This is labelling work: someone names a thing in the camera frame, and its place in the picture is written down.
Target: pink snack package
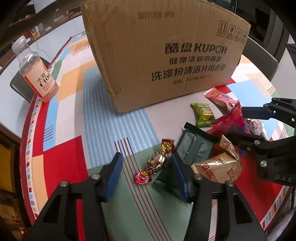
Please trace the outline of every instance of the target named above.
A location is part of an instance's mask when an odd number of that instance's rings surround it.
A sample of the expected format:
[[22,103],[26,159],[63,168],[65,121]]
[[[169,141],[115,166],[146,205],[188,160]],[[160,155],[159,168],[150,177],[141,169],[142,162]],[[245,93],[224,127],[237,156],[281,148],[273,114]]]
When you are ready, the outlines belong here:
[[231,111],[231,109],[236,104],[236,101],[230,98],[228,95],[224,94],[223,92],[217,90],[217,88],[208,89],[206,92],[203,93],[205,97],[213,101],[216,105]]
[[249,128],[245,124],[244,117],[242,116],[242,107],[239,101],[228,114],[213,121],[212,127],[223,134],[227,134],[228,131],[251,134]]

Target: tablecloth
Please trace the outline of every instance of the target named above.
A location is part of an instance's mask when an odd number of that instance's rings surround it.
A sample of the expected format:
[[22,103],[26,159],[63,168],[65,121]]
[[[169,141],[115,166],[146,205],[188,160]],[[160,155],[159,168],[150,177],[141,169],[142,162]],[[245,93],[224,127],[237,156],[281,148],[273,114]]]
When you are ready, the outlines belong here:
[[[49,68],[59,85],[54,98],[43,103],[34,97],[24,126],[20,172],[30,220],[38,217],[48,197],[62,180],[85,180],[99,172],[116,153],[124,155],[115,196],[103,204],[106,224],[114,240],[183,240],[192,205],[151,184],[137,185],[142,170],[163,138],[179,140],[186,121],[196,123],[190,103],[209,103],[216,118],[221,112],[196,92],[118,115],[95,63],[85,32],[71,37]],[[246,57],[219,90],[244,106],[262,106],[278,93]],[[275,119],[263,120],[270,141],[293,135],[293,129]],[[241,157],[243,172],[236,185],[264,230],[285,204],[291,188],[259,180],[250,154]],[[215,239],[217,204],[212,204],[209,240]],[[84,239],[78,218],[80,240]]]

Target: plastic bottle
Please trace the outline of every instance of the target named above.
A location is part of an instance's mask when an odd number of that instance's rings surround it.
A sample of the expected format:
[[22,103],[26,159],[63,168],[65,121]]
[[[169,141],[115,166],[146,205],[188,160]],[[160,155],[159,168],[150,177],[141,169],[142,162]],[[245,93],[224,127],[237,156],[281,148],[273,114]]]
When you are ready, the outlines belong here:
[[14,42],[12,50],[20,62],[20,73],[29,86],[43,102],[51,100],[58,92],[59,86],[48,72],[38,53],[30,49],[25,36],[19,37]]

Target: chair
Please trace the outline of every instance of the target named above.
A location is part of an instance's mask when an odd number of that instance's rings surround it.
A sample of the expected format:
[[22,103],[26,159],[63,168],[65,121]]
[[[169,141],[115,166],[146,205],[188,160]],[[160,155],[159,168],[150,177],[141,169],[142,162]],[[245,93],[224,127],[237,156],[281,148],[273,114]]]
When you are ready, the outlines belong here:
[[279,63],[262,46],[248,37],[242,54],[256,65],[269,81],[272,80]]
[[[41,60],[43,61],[44,65],[48,68],[49,62],[46,61],[44,58],[41,58]],[[20,74],[19,71],[11,80],[10,87],[20,96],[22,96],[26,101],[28,101],[29,103],[31,102],[34,95],[34,90],[25,81],[24,77]]]

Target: gold foil wrapper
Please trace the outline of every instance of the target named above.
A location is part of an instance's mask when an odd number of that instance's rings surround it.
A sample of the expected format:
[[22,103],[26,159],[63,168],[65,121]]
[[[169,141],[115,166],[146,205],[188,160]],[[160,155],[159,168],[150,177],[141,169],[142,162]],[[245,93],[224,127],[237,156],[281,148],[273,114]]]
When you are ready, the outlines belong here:
[[155,152],[145,165],[145,169],[135,176],[137,184],[146,184],[151,181],[151,175],[156,174],[163,167],[168,155],[175,151],[174,141],[163,139],[160,145],[161,151]]
[[156,174],[157,171],[163,166],[165,160],[166,156],[164,152],[155,152],[146,163],[145,172],[149,174]]
[[235,148],[235,146],[224,136],[221,136],[219,146],[226,150],[231,156],[233,156],[236,160],[239,160],[239,154]]
[[238,160],[224,152],[206,161],[191,166],[195,174],[199,173],[216,183],[235,181],[239,178],[242,168]]

